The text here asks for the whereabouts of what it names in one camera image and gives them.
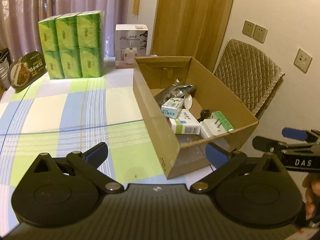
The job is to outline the right hand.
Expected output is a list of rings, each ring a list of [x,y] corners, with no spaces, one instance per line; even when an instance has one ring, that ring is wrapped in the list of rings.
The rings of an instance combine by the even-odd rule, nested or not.
[[[319,173],[309,173],[302,182],[305,188],[305,211],[306,219],[311,219],[315,214],[319,199]]]

